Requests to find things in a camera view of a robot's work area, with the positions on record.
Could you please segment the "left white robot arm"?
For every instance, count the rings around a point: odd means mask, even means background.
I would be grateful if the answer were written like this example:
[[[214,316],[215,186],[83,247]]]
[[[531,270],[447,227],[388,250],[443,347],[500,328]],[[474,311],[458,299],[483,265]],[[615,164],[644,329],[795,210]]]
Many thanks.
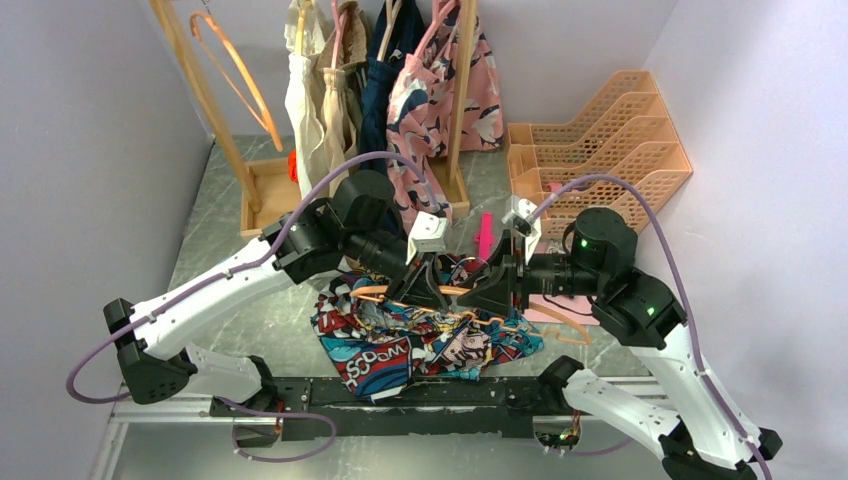
[[[321,181],[291,213],[241,250],[157,298],[133,304],[123,298],[104,308],[128,396],[141,405],[181,392],[226,398],[249,414],[273,409],[279,395],[267,363],[231,357],[195,345],[225,317],[270,294],[339,269],[347,258],[386,276],[402,302],[433,309],[448,303],[437,293],[433,267],[416,261],[440,251],[445,213],[417,213],[401,240],[381,227],[394,202],[394,185],[375,171],[343,179],[327,198]]]

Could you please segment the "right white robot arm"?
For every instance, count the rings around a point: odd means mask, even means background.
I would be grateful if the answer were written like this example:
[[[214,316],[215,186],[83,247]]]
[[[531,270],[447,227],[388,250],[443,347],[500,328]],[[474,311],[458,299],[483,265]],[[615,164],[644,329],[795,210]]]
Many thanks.
[[[589,208],[567,227],[565,254],[533,254],[511,235],[490,273],[465,283],[458,302],[493,315],[528,307],[534,295],[583,296],[600,327],[648,369],[670,401],[659,408],[561,356],[540,375],[550,413],[569,408],[650,450],[673,479],[757,479],[782,441],[754,425],[712,379],[691,337],[693,322],[672,290],[634,265],[637,233],[615,211]]]

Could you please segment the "comic print shorts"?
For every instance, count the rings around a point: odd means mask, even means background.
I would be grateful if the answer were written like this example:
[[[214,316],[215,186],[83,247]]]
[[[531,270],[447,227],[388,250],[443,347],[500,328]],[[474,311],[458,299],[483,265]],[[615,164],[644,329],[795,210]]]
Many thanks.
[[[425,313],[414,307],[352,299],[360,287],[388,285],[388,277],[357,267],[334,277],[318,294],[310,318],[314,334],[343,386],[356,398],[375,403],[429,376],[477,380],[489,366],[529,357],[544,347],[524,317],[505,320],[520,333],[498,325]]]

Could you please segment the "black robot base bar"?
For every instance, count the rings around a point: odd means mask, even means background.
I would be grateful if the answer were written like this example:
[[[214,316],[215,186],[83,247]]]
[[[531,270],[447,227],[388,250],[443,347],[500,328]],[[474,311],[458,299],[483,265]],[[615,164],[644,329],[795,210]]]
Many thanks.
[[[499,434],[532,439],[545,421],[567,425],[572,409],[532,376],[477,381],[429,379],[376,404],[359,400],[334,377],[279,377],[286,412],[328,417],[337,435]]]

